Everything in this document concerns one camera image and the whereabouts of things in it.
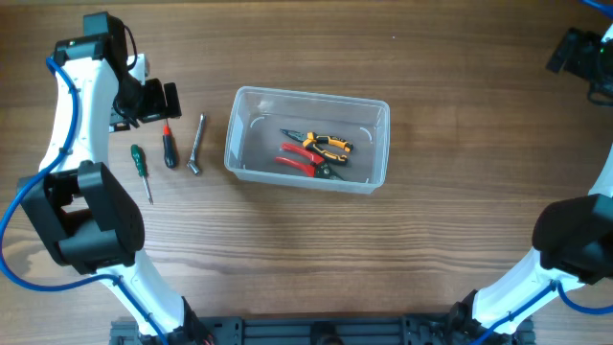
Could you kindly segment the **orange black needle-nose pliers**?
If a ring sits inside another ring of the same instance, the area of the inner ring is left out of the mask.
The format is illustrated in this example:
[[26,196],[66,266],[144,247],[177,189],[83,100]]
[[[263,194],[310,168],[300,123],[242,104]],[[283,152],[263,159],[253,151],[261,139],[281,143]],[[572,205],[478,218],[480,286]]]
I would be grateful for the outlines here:
[[[344,166],[349,163],[349,157],[346,153],[353,150],[353,144],[345,139],[331,135],[319,135],[313,131],[300,132],[281,128],[280,132],[292,140],[299,142],[305,149],[317,153],[332,164]],[[337,147],[343,150],[345,154],[337,154],[329,151],[323,148],[323,145]]]

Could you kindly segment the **red handle wire stripper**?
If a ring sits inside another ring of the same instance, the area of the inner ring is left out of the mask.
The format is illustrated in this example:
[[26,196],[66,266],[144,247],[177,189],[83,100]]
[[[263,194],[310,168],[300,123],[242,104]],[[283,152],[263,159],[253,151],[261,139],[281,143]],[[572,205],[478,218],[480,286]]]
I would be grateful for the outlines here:
[[312,151],[290,143],[282,143],[281,150],[297,153],[306,158],[308,162],[302,163],[286,157],[277,156],[275,158],[276,163],[297,169],[308,177],[344,181],[344,178],[333,170],[324,158]]

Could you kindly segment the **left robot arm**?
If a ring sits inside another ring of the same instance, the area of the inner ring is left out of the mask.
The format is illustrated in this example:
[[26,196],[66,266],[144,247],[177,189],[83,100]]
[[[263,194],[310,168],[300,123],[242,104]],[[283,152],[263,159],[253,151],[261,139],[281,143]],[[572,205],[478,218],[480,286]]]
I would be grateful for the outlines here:
[[176,86],[149,76],[129,28],[105,11],[85,15],[82,36],[59,41],[46,64],[58,90],[52,138],[11,207],[25,211],[51,258],[82,285],[112,291],[135,319],[137,343],[213,343],[153,265],[142,214],[108,169],[111,133],[180,116]]

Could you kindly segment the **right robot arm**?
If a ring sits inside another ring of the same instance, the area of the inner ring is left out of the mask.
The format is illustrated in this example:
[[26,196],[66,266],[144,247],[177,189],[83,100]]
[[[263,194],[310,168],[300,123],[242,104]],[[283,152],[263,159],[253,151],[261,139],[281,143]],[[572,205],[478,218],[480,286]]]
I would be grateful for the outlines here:
[[[546,67],[588,81],[590,103],[612,105],[610,31],[569,29]],[[522,322],[556,298],[581,313],[609,314],[611,307],[584,307],[567,294],[611,276],[612,162],[607,160],[586,196],[554,202],[542,211],[529,252],[498,281],[455,304],[445,331],[483,344],[494,335],[516,333]]]

